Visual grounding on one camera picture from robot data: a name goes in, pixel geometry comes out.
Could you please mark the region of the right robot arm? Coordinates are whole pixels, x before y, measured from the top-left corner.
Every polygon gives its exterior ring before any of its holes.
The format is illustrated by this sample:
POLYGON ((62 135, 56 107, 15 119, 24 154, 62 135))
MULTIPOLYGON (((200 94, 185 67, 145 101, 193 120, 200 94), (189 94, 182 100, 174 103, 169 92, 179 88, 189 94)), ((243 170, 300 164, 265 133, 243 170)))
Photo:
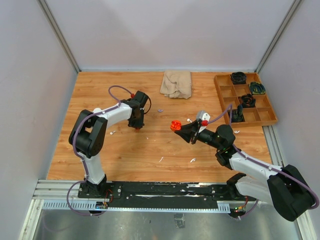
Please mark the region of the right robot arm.
POLYGON ((237 171, 227 181, 226 193, 230 199, 253 197, 272 205, 290 222, 320 205, 319 197, 296 167, 290 164, 276 166, 254 158, 234 145, 236 137, 230 125, 222 124, 216 131, 211 131, 206 128, 208 124, 207 120, 201 119, 185 125, 174 120, 170 129, 187 143, 200 141, 216 148, 219 164, 237 171))

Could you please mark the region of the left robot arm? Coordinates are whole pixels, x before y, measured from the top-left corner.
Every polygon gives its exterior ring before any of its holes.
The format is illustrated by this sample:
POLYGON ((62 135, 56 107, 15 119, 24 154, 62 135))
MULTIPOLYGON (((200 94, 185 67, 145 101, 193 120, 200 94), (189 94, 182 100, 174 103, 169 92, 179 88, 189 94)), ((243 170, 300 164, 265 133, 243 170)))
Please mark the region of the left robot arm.
POLYGON ((68 141, 84 167, 85 175, 80 187, 88 190, 90 195, 101 198, 107 193, 107 175, 102 169, 99 156, 107 129, 122 121, 128 121, 130 128, 143 128, 147 102, 151 102, 150 97, 137 91, 129 99, 120 100, 114 106, 80 112, 68 141))

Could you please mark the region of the orange earbud charging case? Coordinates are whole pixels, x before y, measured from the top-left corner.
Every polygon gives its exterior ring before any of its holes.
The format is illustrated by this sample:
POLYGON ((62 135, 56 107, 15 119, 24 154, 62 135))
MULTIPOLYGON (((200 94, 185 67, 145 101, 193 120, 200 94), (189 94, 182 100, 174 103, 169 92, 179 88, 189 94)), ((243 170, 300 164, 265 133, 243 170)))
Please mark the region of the orange earbud charging case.
POLYGON ((173 120, 170 124, 170 129, 173 132, 180 131, 182 127, 182 123, 179 120, 173 120))

